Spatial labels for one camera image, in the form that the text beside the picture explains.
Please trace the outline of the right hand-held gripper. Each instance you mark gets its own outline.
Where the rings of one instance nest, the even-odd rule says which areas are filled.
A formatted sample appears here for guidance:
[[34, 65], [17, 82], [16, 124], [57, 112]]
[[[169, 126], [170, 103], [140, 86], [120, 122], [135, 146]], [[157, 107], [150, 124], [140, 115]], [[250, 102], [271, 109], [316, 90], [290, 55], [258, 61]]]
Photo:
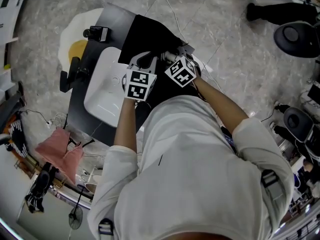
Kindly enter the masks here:
[[194, 60], [192, 53], [179, 46], [175, 51], [164, 53], [166, 68], [164, 73], [181, 88], [201, 76], [199, 63]]

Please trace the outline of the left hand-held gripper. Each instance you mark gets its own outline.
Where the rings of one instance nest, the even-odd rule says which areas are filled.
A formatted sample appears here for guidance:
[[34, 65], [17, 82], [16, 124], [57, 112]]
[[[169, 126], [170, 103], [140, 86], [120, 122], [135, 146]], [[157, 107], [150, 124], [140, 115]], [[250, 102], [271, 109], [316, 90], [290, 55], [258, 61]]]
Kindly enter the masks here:
[[[156, 72], [158, 57], [151, 61], [151, 52], [145, 51], [135, 55], [129, 62], [125, 75], [124, 97], [135, 101], [145, 102], [152, 91], [157, 79]], [[149, 68], [149, 72], [140, 69]]]

